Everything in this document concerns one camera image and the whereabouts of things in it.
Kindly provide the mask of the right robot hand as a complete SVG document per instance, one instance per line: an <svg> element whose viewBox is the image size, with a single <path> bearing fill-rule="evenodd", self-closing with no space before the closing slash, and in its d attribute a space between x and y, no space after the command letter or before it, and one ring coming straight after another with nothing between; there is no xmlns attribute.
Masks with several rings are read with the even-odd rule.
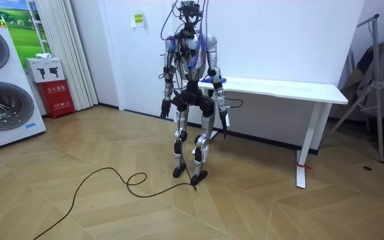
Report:
<svg viewBox="0 0 384 240"><path fill-rule="evenodd" d="M227 110L220 111L219 112L219 117L220 117L221 124L222 124L223 138L225 139L226 136L227 136L227 119L228 119L228 112L227 112Z"/></svg>

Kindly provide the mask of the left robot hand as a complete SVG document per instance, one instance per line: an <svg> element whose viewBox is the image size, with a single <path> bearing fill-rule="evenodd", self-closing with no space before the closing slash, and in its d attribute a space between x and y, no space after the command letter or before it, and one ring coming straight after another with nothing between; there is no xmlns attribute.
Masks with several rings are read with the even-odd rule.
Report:
<svg viewBox="0 0 384 240"><path fill-rule="evenodd" d="M170 99L163 99L161 103L161 113L160 118L167 118L169 116L169 112L171 109L171 100Z"/></svg>

